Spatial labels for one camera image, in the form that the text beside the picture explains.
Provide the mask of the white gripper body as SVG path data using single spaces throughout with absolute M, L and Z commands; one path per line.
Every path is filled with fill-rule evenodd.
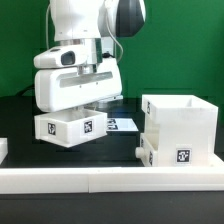
M 35 97 L 43 112 L 55 112 L 119 96 L 120 72 L 115 59 L 104 59 L 95 73 L 79 74 L 76 67 L 40 70 Z

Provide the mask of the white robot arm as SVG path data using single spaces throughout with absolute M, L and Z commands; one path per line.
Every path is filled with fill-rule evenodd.
M 55 112 L 122 92 L 113 46 L 144 25 L 144 0 L 50 0 L 56 46 L 37 55 L 36 103 Z

